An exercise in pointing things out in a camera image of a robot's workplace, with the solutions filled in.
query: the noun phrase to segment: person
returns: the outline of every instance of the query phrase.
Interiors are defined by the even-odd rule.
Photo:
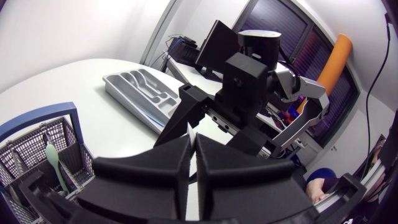
[[[385,140],[379,141],[376,145],[374,155],[371,161],[370,169],[375,165],[378,155]],[[363,200],[350,212],[346,220],[352,220],[351,223],[362,223],[363,220],[369,220],[379,205],[379,192],[384,187],[385,174],[381,175],[376,184],[365,194]],[[339,178],[316,178],[311,180],[306,187],[305,193],[313,204],[325,199],[328,192],[337,182]]]

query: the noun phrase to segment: monitor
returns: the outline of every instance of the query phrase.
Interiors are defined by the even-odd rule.
[[[207,79],[221,82],[213,71],[223,73],[225,61],[239,52],[239,48],[238,34],[217,20],[203,42],[195,62],[206,70],[198,71]]]

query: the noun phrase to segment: metal frame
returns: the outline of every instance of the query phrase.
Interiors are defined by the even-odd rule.
[[[154,32],[152,33],[148,41],[147,47],[142,54],[141,60],[139,62],[140,64],[146,66],[150,65],[155,51],[159,46],[167,27],[172,21],[173,16],[177,12],[177,9],[180,7],[181,2],[182,0],[170,0],[169,4],[166,6],[162,16],[159,19],[159,22],[154,29]]]

